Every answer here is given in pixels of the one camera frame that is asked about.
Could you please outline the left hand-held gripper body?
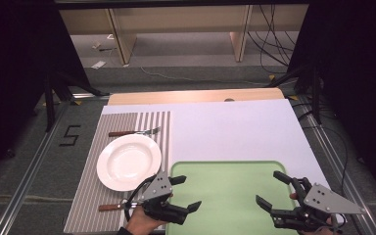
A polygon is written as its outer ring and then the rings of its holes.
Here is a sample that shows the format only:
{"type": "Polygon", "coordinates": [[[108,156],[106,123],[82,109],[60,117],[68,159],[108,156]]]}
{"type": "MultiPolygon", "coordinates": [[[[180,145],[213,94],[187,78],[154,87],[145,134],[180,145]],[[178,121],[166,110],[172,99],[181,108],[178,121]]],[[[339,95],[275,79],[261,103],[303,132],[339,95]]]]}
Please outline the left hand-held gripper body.
{"type": "Polygon", "coordinates": [[[187,214],[179,214],[179,206],[172,205],[168,199],[172,195],[172,186],[165,171],[155,175],[142,194],[142,208],[147,216],[153,219],[182,225],[187,214]]]}

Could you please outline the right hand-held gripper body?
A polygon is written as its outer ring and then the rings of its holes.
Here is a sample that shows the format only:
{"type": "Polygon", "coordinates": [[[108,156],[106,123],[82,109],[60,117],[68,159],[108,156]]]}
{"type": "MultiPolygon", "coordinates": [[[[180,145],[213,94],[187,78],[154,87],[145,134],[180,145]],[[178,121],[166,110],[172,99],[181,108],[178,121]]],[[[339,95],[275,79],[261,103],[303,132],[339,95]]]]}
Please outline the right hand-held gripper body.
{"type": "Polygon", "coordinates": [[[339,225],[333,220],[336,214],[363,214],[366,209],[319,184],[311,184],[307,178],[293,178],[291,186],[298,195],[298,206],[291,211],[275,210],[270,216],[276,228],[315,232],[326,226],[340,233],[339,225]]]}

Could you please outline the person's right hand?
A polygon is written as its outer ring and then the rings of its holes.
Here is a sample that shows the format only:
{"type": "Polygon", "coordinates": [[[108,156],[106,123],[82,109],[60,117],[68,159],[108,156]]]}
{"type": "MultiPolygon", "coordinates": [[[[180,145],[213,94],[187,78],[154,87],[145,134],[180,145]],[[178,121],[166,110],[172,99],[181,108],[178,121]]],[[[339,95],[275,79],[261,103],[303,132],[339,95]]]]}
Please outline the person's right hand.
{"type": "MultiPolygon", "coordinates": [[[[298,200],[297,193],[292,193],[289,196],[293,200],[298,200]]],[[[328,224],[332,224],[332,218],[328,218],[326,221],[328,224]]],[[[334,232],[332,232],[329,228],[326,226],[322,226],[321,228],[318,228],[315,232],[305,232],[305,231],[298,231],[299,235],[334,235],[334,232]]]]}

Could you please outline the person's left hand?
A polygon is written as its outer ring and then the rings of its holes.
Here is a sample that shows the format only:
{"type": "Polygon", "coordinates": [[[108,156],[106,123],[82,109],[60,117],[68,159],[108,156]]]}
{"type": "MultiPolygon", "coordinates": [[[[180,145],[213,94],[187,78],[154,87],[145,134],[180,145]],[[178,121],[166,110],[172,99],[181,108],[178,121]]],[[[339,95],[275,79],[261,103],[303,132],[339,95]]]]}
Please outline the person's left hand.
{"type": "Polygon", "coordinates": [[[133,235],[150,235],[151,232],[162,225],[166,225],[166,221],[150,218],[141,206],[137,206],[124,228],[133,235]]]}

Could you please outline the green tray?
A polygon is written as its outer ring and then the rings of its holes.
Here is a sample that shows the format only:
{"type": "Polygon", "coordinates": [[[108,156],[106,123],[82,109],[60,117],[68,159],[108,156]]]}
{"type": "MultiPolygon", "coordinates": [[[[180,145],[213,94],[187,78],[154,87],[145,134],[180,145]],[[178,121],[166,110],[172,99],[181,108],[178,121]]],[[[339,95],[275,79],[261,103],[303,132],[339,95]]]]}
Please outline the green tray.
{"type": "Polygon", "coordinates": [[[179,162],[170,174],[185,175],[173,188],[170,202],[180,207],[200,202],[182,225],[170,223],[165,235],[298,235],[276,228],[268,212],[256,203],[261,196],[276,209],[291,210],[288,185],[273,177],[283,172],[279,162],[179,162]]]}

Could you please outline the white round plate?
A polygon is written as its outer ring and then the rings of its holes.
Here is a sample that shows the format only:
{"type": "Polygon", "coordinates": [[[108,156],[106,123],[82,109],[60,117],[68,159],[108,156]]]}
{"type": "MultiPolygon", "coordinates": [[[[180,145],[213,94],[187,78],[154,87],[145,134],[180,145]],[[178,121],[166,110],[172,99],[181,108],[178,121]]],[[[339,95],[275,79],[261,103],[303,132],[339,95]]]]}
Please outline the white round plate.
{"type": "Polygon", "coordinates": [[[161,164],[162,152],[153,139],[130,134],[119,137],[102,150],[96,169],[104,186],[124,192],[134,190],[156,174],[161,164]]]}

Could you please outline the grey striped placemat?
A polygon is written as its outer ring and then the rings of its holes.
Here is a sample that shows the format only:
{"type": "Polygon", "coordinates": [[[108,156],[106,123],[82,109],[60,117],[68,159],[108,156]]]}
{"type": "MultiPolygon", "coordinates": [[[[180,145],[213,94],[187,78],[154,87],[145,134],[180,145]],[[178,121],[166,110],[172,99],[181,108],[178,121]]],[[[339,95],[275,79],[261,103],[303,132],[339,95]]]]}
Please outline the grey striped placemat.
{"type": "Polygon", "coordinates": [[[160,127],[153,139],[162,152],[158,172],[170,168],[171,112],[103,113],[100,116],[88,158],[75,193],[64,231],[72,235],[115,235],[126,224],[124,211],[98,211],[100,205],[119,204],[134,197],[138,200],[144,188],[139,184],[131,191],[114,191],[102,184],[96,165],[102,150],[118,137],[109,137],[112,131],[147,130],[160,127]]]}

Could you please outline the white table cover sheet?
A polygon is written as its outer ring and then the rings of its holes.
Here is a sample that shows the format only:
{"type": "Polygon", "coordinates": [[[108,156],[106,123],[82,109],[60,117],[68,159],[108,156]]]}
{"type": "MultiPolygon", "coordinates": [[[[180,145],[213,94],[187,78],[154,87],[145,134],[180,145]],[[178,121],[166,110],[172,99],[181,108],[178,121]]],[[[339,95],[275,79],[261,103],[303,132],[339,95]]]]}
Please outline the white table cover sheet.
{"type": "Polygon", "coordinates": [[[285,99],[107,106],[103,113],[171,112],[170,171],[179,162],[279,162],[285,174],[327,183],[285,99]]]}

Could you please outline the black tripod stand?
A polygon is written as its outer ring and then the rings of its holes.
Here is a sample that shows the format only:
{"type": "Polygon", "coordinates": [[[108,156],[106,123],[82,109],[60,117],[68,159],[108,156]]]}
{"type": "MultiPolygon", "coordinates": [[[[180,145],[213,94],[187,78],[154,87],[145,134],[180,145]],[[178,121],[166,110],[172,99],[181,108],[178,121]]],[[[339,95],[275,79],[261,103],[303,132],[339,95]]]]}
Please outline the black tripod stand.
{"type": "Polygon", "coordinates": [[[62,101],[70,101],[73,97],[70,91],[70,86],[77,86],[96,97],[109,96],[109,93],[100,91],[92,87],[86,75],[83,78],[76,78],[64,71],[48,72],[46,77],[44,78],[47,132],[51,130],[56,121],[53,93],[56,93],[62,101]]]}
{"type": "Polygon", "coordinates": [[[298,79],[295,89],[298,92],[310,89],[311,92],[311,110],[309,111],[318,124],[321,123],[320,119],[320,92],[321,92],[321,79],[315,65],[303,64],[295,69],[287,71],[284,75],[273,78],[265,88],[277,87],[289,79],[296,77],[298,79]]]}

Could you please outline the black tape mark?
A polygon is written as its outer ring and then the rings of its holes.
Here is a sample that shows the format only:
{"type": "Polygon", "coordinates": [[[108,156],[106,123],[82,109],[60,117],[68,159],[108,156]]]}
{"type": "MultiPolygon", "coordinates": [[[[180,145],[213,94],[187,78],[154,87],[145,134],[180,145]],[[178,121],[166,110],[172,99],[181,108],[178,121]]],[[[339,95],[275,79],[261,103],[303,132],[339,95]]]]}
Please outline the black tape mark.
{"type": "Polygon", "coordinates": [[[75,133],[77,129],[80,128],[80,125],[69,125],[65,131],[63,136],[63,141],[59,143],[60,147],[70,147],[74,146],[79,135],[75,133]]]}

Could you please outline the black curtain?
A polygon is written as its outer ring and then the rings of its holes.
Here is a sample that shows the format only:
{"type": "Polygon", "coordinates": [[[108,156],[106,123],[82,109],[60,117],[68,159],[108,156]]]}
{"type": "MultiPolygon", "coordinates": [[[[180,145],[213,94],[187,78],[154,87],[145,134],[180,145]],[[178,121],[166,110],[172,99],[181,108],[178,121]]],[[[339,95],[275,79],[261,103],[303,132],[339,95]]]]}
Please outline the black curtain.
{"type": "Polygon", "coordinates": [[[308,0],[289,68],[315,65],[358,155],[376,180],[376,0],[308,0]]]}
{"type": "Polygon", "coordinates": [[[55,0],[0,0],[0,160],[45,91],[88,84],[55,0]]]}

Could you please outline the light wooden desk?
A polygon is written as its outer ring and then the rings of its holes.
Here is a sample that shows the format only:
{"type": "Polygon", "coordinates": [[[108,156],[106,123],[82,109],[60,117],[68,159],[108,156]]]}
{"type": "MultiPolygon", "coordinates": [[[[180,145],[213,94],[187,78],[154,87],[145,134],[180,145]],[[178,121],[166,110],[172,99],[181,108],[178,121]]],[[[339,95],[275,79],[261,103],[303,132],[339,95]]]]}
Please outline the light wooden desk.
{"type": "Polygon", "coordinates": [[[127,65],[138,34],[170,32],[226,32],[240,62],[249,31],[268,31],[270,22],[277,31],[299,31],[307,8],[307,4],[276,4],[62,10],[60,14],[71,35],[112,35],[119,61],[127,65]]]}

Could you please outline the aluminium rail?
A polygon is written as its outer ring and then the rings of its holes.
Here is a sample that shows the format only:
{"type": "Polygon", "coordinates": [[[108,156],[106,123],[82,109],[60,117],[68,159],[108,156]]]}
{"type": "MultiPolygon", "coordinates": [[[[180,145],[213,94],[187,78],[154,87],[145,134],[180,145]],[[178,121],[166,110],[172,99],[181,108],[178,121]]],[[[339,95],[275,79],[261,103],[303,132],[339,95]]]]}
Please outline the aluminium rail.
{"type": "Polygon", "coordinates": [[[56,132],[60,128],[60,123],[72,102],[76,101],[97,101],[97,102],[107,102],[110,98],[110,94],[106,93],[104,96],[95,96],[90,93],[78,93],[74,94],[73,97],[63,102],[55,114],[55,119],[52,124],[48,127],[41,140],[34,156],[24,172],[23,178],[17,187],[15,193],[11,196],[9,203],[7,204],[5,210],[0,216],[0,235],[8,235],[22,205],[24,199],[29,191],[35,176],[41,167],[44,157],[50,149],[50,145],[56,135],[56,132]]]}
{"type": "Polygon", "coordinates": [[[300,95],[294,103],[309,144],[332,189],[363,206],[367,213],[351,215],[345,233],[376,235],[376,181],[357,156],[353,143],[326,101],[321,101],[318,123],[312,110],[312,97],[300,95]]]}

